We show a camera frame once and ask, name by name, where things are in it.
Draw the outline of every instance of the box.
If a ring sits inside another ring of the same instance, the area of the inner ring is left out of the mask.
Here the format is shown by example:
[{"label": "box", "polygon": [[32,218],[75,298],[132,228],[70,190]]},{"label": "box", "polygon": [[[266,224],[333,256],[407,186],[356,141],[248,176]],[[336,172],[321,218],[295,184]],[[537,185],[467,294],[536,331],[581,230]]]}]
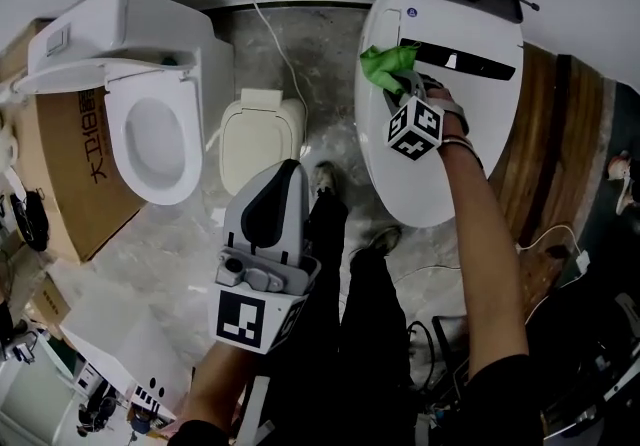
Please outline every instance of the box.
[{"label": "box", "polygon": [[385,145],[416,161],[442,143],[444,110],[411,96],[384,126]]},{"label": "box", "polygon": [[[1,54],[0,81],[27,67],[29,40],[47,22],[36,20]],[[31,96],[7,109],[18,140],[16,173],[37,190],[49,220],[47,252],[82,263],[142,207],[113,159],[104,88]]]},{"label": "box", "polygon": [[49,333],[59,340],[64,336],[60,323],[70,310],[71,308],[48,274],[25,307],[25,313],[29,318],[46,326]]}]

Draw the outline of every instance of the power cord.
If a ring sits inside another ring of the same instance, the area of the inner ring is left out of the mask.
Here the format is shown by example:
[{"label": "power cord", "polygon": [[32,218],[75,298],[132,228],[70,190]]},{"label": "power cord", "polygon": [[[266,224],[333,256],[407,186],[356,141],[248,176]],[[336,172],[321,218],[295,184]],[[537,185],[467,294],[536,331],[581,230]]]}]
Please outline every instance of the power cord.
[{"label": "power cord", "polygon": [[578,251],[578,254],[582,254],[582,250],[580,249],[580,247],[578,246],[578,240],[576,239],[576,235],[573,232],[573,229],[571,229],[568,225],[566,224],[556,224],[555,226],[550,227],[549,229],[547,229],[544,233],[542,233],[540,235],[540,237],[533,242],[531,245],[529,245],[528,247],[522,247],[520,245],[516,244],[516,251],[518,252],[518,254],[520,254],[520,252],[524,251],[524,250],[529,250],[529,249],[533,249],[536,245],[538,245],[542,239],[547,236],[551,231],[554,231],[555,229],[566,229],[567,231],[569,231],[571,233],[571,238],[573,239],[573,244],[576,247],[576,250]]},{"label": "power cord", "polygon": [[424,333],[427,335],[427,341],[429,342],[429,355],[431,356],[431,368],[429,369],[429,375],[427,376],[427,380],[424,381],[424,384],[422,384],[422,391],[425,392],[429,390],[429,382],[431,381],[431,377],[433,376],[433,370],[435,369],[436,352],[435,352],[435,347],[433,346],[433,338],[431,337],[431,333],[429,332],[429,329],[427,329],[424,323],[422,323],[421,321],[416,320],[407,327],[407,334],[409,335],[409,339],[411,339],[411,334],[415,333],[413,328],[416,325],[418,327],[422,327],[422,330],[424,330]]},{"label": "power cord", "polygon": [[569,233],[571,233],[571,239],[573,240],[573,245],[575,245],[576,251],[578,252],[578,255],[576,256],[576,265],[578,266],[578,270],[580,270],[580,276],[583,276],[584,274],[587,273],[589,264],[591,263],[591,260],[589,259],[589,253],[586,250],[582,250],[580,248],[580,246],[578,245],[578,240],[576,239],[576,234],[573,232],[573,229],[571,229],[566,224],[556,224],[555,226],[551,226],[544,233],[542,233],[535,242],[533,242],[528,247],[522,247],[516,244],[516,252],[520,254],[523,251],[534,248],[536,245],[538,245],[542,241],[542,239],[545,236],[547,236],[551,231],[554,231],[556,229],[566,229],[567,231],[569,231]]},{"label": "power cord", "polygon": [[393,285],[396,286],[397,284],[399,284],[401,281],[405,280],[407,277],[412,276],[413,274],[416,274],[418,272],[421,272],[422,270],[429,270],[432,268],[439,268],[442,270],[453,270],[453,271],[459,271],[460,267],[459,266],[447,266],[447,265],[428,265],[428,266],[421,266],[420,268],[416,268],[415,270],[412,270],[409,273],[404,274],[402,277],[400,277],[400,279],[397,279]]},{"label": "power cord", "polygon": [[282,46],[280,46],[280,41],[278,41],[278,36],[276,35],[276,33],[274,32],[273,28],[271,27],[271,24],[269,23],[267,18],[264,17],[264,14],[260,10],[260,7],[258,7],[258,3],[256,2],[256,0],[251,0],[251,2],[253,3],[253,6],[256,9],[256,12],[258,13],[258,16],[260,16],[260,19],[262,20],[262,22],[269,29],[269,33],[271,34],[271,37],[273,37],[273,40],[274,40],[274,42],[276,44],[276,48],[278,48],[278,53],[280,53],[280,56],[282,57],[282,60],[284,60],[285,64],[287,64],[287,67],[289,68],[289,71],[291,72],[291,78],[293,79],[293,85],[296,88],[296,92],[298,93],[298,97],[300,98],[300,101],[302,101],[302,104],[304,105],[304,143],[306,144],[307,143],[307,122],[308,122],[308,118],[309,118],[309,107],[307,105],[306,100],[302,96],[302,92],[300,92],[300,87],[298,86],[298,79],[296,77],[296,71],[295,71],[295,69],[293,69],[293,65],[291,65],[291,62],[289,61],[288,57],[285,55],[284,50],[282,49]]}]

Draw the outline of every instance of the toilet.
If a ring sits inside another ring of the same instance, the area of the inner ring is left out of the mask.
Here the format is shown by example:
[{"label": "toilet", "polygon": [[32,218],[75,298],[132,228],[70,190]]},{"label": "toilet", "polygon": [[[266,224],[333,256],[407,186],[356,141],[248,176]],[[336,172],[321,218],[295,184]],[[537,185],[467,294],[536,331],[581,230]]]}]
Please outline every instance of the toilet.
[{"label": "toilet", "polygon": [[104,86],[123,180],[155,204],[189,197],[234,96],[233,48],[207,16],[170,0],[85,0],[31,40],[28,58],[17,92]]},{"label": "toilet", "polygon": [[300,158],[304,105],[282,99],[281,90],[242,89],[220,125],[220,176],[236,195],[256,174],[283,160]]},{"label": "toilet", "polygon": [[[450,0],[376,0],[365,21],[360,53],[371,46],[419,46],[413,70],[451,89],[464,108],[469,140],[487,176],[507,142],[522,82],[519,24]],[[355,75],[355,118],[371,181],[389,213],[426,228],[454,216],[451,189],[436,150],[417,161],[391,149],[384,135],[392,113],[382,89]]]}]

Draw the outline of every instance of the green cloth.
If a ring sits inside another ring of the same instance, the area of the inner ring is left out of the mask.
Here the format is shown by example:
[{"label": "green cloth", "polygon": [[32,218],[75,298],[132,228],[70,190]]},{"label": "green cloth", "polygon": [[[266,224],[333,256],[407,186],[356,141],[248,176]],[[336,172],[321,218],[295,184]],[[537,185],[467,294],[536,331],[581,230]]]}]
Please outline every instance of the green cloth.
[{"label": "green cloth", "polygon": [[396,46],[386,51],[380,51],[375,46],[371,46],[360,55],[360,64],[362,72],[371,83],[394,94],[402,94],[404,87],[390,73],[400,69],[413,69],[417,54],[417,44]]}]

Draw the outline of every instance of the toilet lid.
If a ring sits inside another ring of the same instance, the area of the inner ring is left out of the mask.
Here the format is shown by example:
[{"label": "toilet lid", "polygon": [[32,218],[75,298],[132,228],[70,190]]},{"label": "toilet lid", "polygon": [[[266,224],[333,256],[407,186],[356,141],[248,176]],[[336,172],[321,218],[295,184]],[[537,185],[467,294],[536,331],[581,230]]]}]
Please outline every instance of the toilet lid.
[{"label": "toilet lid", "polygon": [[90,58],[58,64],[24,77],[15,89],[27,95],[95,89],[108,81],[150,71],[188,71],[192,66],[164,66],[127,58]]},{"label": "toilet lid", "polygon": [[256,174],[288,158],[293,134],[289,124],[274,111],[242,109],[223,122],[220,141],[220,174],[233,195]]},{"label": "toilet lid", "polygon": [[[464,107],[469,140],[486,174],[496,166],[516,114],[522,80],[520,25],[447,0],[376,0],[365,22],[360,52],[420,44],[426,52],[448,48],[458,56],[473,55],[513,68],[510,79],[481,76],[436,65],[418,50],[413,70],[451,90]],[[383,134],[391,118],[382,90],[358,67],[355,77],[358,140],[367,170],[386,209],[411,227],[432,227],[454,216],[447,174],[436,150],[416,161],[388,147]]]},{"label": "toilet lid", "polygon": [[151,71],[107,84],[105,104],[122,179],[155,204],[185,200],[200,180],[198,88],[181,71]]}]

